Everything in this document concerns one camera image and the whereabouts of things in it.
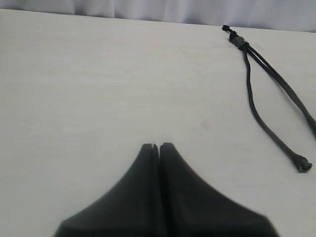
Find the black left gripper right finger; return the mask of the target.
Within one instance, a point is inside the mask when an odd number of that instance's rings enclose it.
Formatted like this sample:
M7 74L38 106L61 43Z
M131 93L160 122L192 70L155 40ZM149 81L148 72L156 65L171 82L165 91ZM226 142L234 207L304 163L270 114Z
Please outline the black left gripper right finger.
M160 147L160 188L172 237L277 237L267 217L211 187L172 143Z

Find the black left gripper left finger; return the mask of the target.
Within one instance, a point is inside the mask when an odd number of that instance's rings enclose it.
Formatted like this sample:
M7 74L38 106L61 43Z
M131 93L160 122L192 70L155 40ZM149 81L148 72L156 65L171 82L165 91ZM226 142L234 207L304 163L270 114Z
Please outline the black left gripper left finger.
M158 170L157 146L144 144L125 175L90 206L63 221L55 236L164 236Z

